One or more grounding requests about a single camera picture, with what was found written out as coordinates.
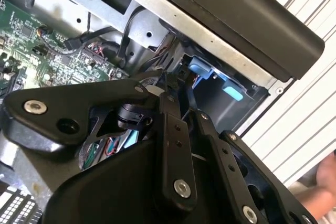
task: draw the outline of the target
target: person's hand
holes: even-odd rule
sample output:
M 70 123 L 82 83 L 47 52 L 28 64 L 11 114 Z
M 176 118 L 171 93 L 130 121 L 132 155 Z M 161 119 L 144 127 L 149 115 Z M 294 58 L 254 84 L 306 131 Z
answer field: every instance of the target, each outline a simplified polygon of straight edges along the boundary
M 318 187 L 333 195 L 336 203 L 336 157 L 334 153 L 329 154 L 321 161 L 317 170 L 316 181 Z

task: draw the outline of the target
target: black panel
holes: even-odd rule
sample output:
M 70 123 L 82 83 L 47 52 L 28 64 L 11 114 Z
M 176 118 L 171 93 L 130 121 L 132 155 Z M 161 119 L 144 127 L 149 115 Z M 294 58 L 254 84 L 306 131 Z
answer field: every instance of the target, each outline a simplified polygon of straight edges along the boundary
M 300 79 L 324 50 L 323 40 L 276 0 L 169 1 L 281 81 Z
M 260 88 L 253 99 L 243 94 L 244 98 L 236 101 L 222 90 L 224 83 L 221 78 L 209 78 L 194 89 L 197 107 L 211 117 L 217 132 L 236 131 L 269 95 Z

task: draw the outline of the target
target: capacitor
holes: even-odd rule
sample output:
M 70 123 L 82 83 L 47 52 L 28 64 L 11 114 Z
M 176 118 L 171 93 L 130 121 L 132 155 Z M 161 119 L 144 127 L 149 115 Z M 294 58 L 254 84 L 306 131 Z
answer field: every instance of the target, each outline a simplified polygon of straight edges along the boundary
M 50 75 L 49 74 L 44 74 L 43 75 L 43 79 L 45 79 L 46 81 L 49 81 L 50 80 Z
M 95 65 L 96 65 L 95 62 L 90 63 L 90 64 L 87 66 L 88 70 L 89 70 L 89 71 L 92 70 L 93 67 L 94 67 Z

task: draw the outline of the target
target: black metal bracket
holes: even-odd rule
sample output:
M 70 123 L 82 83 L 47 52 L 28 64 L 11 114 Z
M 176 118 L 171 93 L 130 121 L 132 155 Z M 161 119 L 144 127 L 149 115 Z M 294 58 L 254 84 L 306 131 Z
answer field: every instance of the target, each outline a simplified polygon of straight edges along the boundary
M 313 223 L 314 217 L 239 136 L 234 132 L 224 131 L 219 138 L 229 146 L 227 150 L 234 154 L 243 174 L 245 187 L 259 211 L 267 216 L 270 223 L 306 223 L 304 216 Z
M 97 125 L 102 126 L 111 111 L 127 103 L 141 104 L 148 96 L 146 88 L 131 79 L 20 90 L 3 101 L 1 129 L 7 139 L 20 146 L 63 155 L 67 147 L 82 144 L 92 131 L 98 133 Z M 46 111 L 26 111 L 24 104 L 30 100 L 45 104 Z M 90 126 L 92 118 L 98 120 Z M 110 133 L 123 131 L 114 127 Z
M 218 136 L 210 117 L 197 110 L 188 83 L 163 73 L 157 86 L 161 88 L 160 94 L 150 93 L 135 80 L 13 92 L 4 99 L 0 110 L 2 131 L 10 141 L 47 157 L 56 154 L 58 160 L 65 153 L 72 153 L 73 157 L 74 148 L 84 141 L 88 144 L 122 135 L 127 129 L 140 131 L 138 141 L 141 143 L 65 182 L 61 193 L 52 198 L 56 203 L 51 205 L 57 205 L 57 211 L 64 204 L 59 204 L 64 200 L 60 197 L 63 193 L 75 194 L 81 199 L 88 193 L 85 200 L 93 196 L 99 200 L 99 195 L 106 199 L 105 191 L 97 195 L 88 188 L 100 181 L 122 187 L 118 182 L 122 178 L 137 186 L 132 190 L 128 188 L 131 195 L 142 187 L 150 190 L 150 196 L 139 197 L 147 203 L 150 198 L 161 217 L 178 220 L 176 223 L 196 223 L 198 211 L 200 221 L 205 222 L 211 218 L 208 215 L 211 212 L 218 215 L 213 219 L 227 223 L 304 223 L 303 216 L 316 223 L 237 135 L 223 132 Z M 27 109 L 26 103 L 31 100 L 39 101 L 40 105 Z M 146 155 L 153 153 L 153 159 L 140 151 Z M 113 175 L 116 169 L 132 169 L 130 154 L 136 162 L 146 160 L 147 163 L 139 167 L 150 179 L 144 180 L 142 173 L 135 171 L 125 175 L 121 172 L 119 177 Z M 125 170 L 117 168 L 119 164 L 123 164 Z M 133 174 L 146 185 L 129 181 Z M 115 190 L 111 194 L 120 199 L 125 192 Z M 213 202 L 218 211 L 205 206 Z M 151 214 L 146 218 L 156 217 Z

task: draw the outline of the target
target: black plastic cover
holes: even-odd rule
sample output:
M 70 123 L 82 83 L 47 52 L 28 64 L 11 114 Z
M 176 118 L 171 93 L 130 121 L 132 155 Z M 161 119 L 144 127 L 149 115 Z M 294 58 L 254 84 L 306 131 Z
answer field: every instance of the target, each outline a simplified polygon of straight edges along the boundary
M 169 1 L 281 81 L 300 79 L 324 50 L 323 40 L 276 0 Z

